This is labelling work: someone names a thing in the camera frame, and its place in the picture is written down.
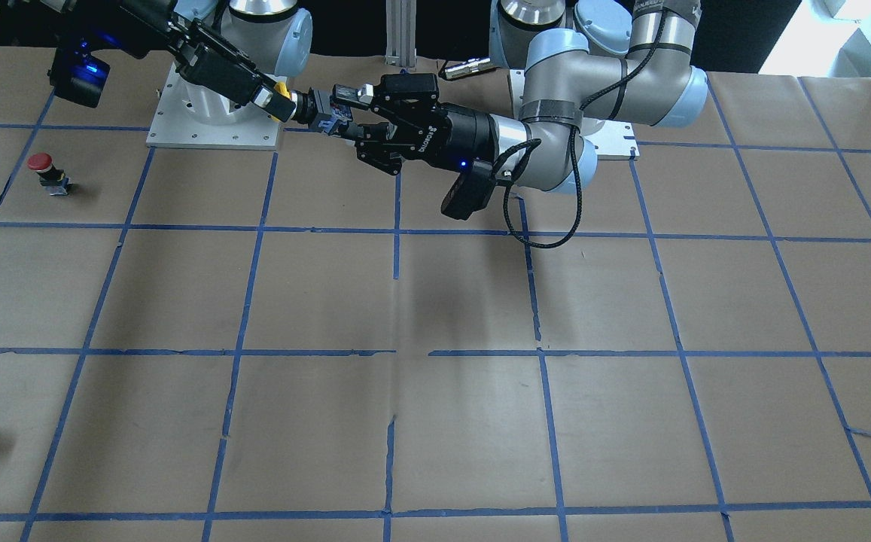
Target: red cap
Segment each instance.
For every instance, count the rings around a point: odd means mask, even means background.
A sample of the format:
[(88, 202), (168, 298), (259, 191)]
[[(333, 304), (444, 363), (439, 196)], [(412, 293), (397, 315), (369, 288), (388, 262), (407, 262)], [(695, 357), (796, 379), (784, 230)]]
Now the red cap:
[(50, 169), (50, 165), (53, 164), (53, 158), (50, 158), (50, 155), (47, 152), (40, 152), (40, 154), (35, 154), (33, 157), (28, 158), (26, 161), (26, 167), (33, 169), (36, 172), (43, 172)]

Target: white mounting plate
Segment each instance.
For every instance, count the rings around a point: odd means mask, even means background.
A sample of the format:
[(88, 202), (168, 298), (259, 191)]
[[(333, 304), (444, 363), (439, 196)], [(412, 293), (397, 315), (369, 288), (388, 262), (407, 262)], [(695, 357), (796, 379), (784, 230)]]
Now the white mounting plate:
[[(525, 89), (525, 72), (521, 69), (508, 71), (508, 89), (512, 95), (512, 117), (518, 119), (522, 109), (522, 90)], [(596, 145), (600, 160), (629, 160), (639, 158), (639, 145), (635, 143), (635, 131), (631, 123), (618, 120), (583, 119), (583, 137)]]
[(235, 148), (235, 150), (275, 151), (283, 124), (271, 120), (253, 105), (245, 119), (226, 126), (199, 123), (187, 112), (181, 95), (181, 76), (170, 69), (161, 90), (157, 113), (147, 134), (148, 147), (158, 148)]

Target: small black object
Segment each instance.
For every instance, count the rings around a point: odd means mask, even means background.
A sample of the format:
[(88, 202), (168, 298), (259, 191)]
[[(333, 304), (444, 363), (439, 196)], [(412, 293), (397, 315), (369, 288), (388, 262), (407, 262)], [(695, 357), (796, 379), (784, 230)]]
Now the small black object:
[(489, 205), (495, 187), (492, 163), (473, 161), (471, 167), (462, 168), (462, 173), (442, 200), (442, 214), (456, 220), (468, 220), (472, 213)]

